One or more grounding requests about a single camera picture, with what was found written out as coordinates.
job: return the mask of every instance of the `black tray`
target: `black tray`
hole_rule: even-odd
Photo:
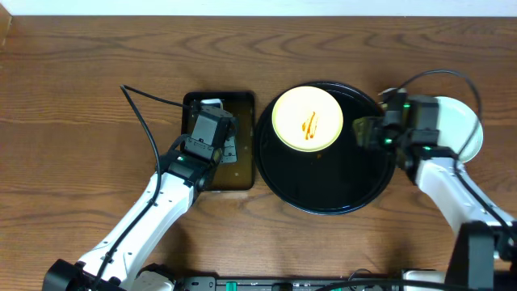
[[[336,82],[310,82],[333,95],[343,110],[343,130],[329,147],[305,153],[285,145],[275,133],[271,113],[277,97],[258,120],[254,158],[267,186],[282,200],[310,213],[342,214],[375,199],[388,185],[394,161],[382,152],[359,148],[351,127],[362,116],[382,111],[363,92]]]

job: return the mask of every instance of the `black cable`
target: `black cable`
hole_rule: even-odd
[[[357,274],[358,272],[369,272],[370,274],[372,274],[372,272],[366,268],[359,268],[357,270],[355,270],[349,277],[348,277],[348,281],[352,281],[352,279],[354,279],[355,277],[355,274]],[[352,288],[352,287],[348,287],[348,289],[350,291],[355,291],[355,288]]]
[[[124,240],[124,238],[129,234],[129,232],[132,230],[132,228],[141,220],[141,218],[145,215],[145,213],[147,213],[147,211],[154,205],[154,202],[158,198],[158,194],[160,192],[160,187],[162,185],[162,169],[160,167],[160,162],[159,162],[160,155],[158,153],[158,147],[156,146],[156,142],[154,141],[153,134],[151,134],[151,132],[149,130],[149,127],[145,123],[144,117],[142,117],[142,115],[138,111],[137,106],[131,100],[131,97],[129,96],[129,93],[127,92],[127,90],[133,91],[133,92],[135,92],[137,94],[143,95],[145,97],[149,97],[151,99],[154,99],[154,100],[157,100],[157,101],[160,101],[160,102],[163,102],[163,103],[180,106],[182,108],[189,108],[187,105],[183,105],[181,103],[176,103],[176,102],[168,101],[168,100],[165,100],[165,99],[161,99],[161,98],[149,95],[149,94],[147,94],[145,92],[139,91],[137,89],[131,88],[130,86],[122,85],[122,86],[120,86],[120,89],[124,93],[124,96],[128,100],[129,105],[131,105],[131,109],[135,112],[135,115],[137,116],[138,120],[140,121],[142,127],[144,128],[145,134],[147,134],[147,138],[151,142],[151,147],[153,148],[154,157],[156,158],[156,172],[157,172],[156,189],[154,190],[153,197],[149,200],[147,205],[142,209],[142,211],[137,215],[137,217],[135,217],[135,219],[133,221],[131,221],[129,226],[118,237],[118,239],[115,240],[115,243],[113,243],[113,246],[111,246],[110,250],[104,256],[103,263],[100,265],[99,271],[97,272],[97,276],[95,277],[94,283],[91,286],[91,289],[93,291],[97,290],[97,285],[101,281],[101,278],[103,277],[104,270],[106,269],[107,264],[109,263],[109,261],[113,257],[113,254],[115,253],[116,248],[120,245],[120,243]]]
[[[458,285],[446,285],[443,283],[435,283],[435,282],[426,282],[420,280],[393,280],[393,279],[365,279],[365,280],[354,280],[354,281],[344,281],[331,285],[327,285],[325,287],[321,287],[320,289],[316,289],[315,291],[333,291],[338,288],[350,288],[354,286],[411,286],[411,287],[420,287],[420,288],[429,288],[429,289],[438,289],[438,290],[448,290],[448,291],[474,291],[477,289],[469,289],[467,287],[462,287]]]
[[[469,184],[461,176],[460,169],[458,169],[459,157],[461,156],[463,151],[467,148],[467,146],[469,145],[469,143],[471,142],[473,137],[476,135],[476,131],[479,128],[479,126],[481,126],[481,122],[482,122],[483,106],[481,103],[481,96],[479,95],[479,91],[477,90],[476,85],[474,85],[474,82],[467,75],[462,74],[461,72],[458,72],[455,70],[444,70],[444,69],[428,70],[428,71],[422,72],[420,74],[416,74],[412,78],[403,82],[396,90],[393,90],[393,93],[391,95],[389,95],[388,98],[384,102],[387,103],[388,101],[390,101],[391,98],[394,97],[395,93],[399,89],[406,87],[407,85],[409,85],[410,83],[412,83],[414,80],[416,80],[418,78],[421,78],[423,76],[427,76],[430,74],[451,74],[451,75],[457,76],[459,78],[463,78],[469,85],[469,88],[472,91],[474,98],[476,99],[476,103],[477,103],[477,121],[478,122],[476,122],[472,132],[470,133],[469,137],[467,138],[467,141],[463,144],[463,146],[461,146],[460,151],[458,152],[457,156],[454,158],[454,172],[455,172],[456,176],[458,177],[458,180],[463,184],[463,186],[467,189],[467,191],[469,191],[470,194],[472,194],[472,196],[477,200],[477,202],[479,202],[479,204],[483,207],[483,209],[487,213],[492,215],[495,218],[495,220],[497,220],[499,222],[499,224],[501,224],[502,229],[506,232],[506,234],[509,237],[512,238],[512,240],[514,242],[517,242],[517,236],[513,233],[513,230],[508,226],[508,224],[504,221],[504,219],[502,219],[492,209],[492,207],[490,205],[488,205],[482,198],[480,198],[479,195],[476,193],[476,191],[474,191],[469,186]]]

